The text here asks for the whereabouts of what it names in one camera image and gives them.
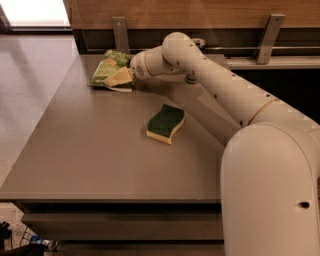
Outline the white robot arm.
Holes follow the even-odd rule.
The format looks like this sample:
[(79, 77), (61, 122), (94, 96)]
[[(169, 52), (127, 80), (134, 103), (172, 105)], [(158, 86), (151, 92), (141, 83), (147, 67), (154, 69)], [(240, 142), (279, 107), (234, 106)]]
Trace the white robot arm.
[(221, 162), (225, 255), (320, 256), (318, 124), (212, 61), (180, 32), (104, 82), (175, 71), (195, 77), (240, 126)]

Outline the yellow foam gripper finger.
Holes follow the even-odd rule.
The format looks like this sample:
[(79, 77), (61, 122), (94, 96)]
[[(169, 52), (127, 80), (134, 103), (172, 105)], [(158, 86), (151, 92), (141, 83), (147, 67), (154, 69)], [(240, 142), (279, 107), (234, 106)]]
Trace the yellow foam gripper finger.
[(107, 87), (114, 87), (121, 84), (132, 82), (134, 79), (133, 71), (128, 67), (121, 67), (114, 74), (104, 80)]

